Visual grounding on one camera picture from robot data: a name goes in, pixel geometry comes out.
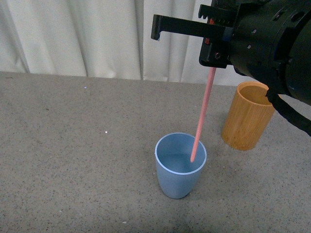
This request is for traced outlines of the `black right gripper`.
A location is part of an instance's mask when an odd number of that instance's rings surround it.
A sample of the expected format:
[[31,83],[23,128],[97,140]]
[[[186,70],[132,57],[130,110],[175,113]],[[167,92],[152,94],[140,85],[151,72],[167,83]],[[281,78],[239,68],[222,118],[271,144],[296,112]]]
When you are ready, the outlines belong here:
[[199,63],[226,68],[278,94],[311,102],[311,3],[308,0],[214,0],[217,25],[233,28],[228,42],[202,42]]

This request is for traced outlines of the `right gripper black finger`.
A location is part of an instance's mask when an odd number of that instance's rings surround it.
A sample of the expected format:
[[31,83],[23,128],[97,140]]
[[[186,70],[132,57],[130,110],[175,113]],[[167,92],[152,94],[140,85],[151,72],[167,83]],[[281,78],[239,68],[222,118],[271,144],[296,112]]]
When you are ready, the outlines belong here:
[[154,15],[151,38],[158,41],[161,32],[178,33],[218,41],[229,41],[232,37],[233,28],[162,15]]

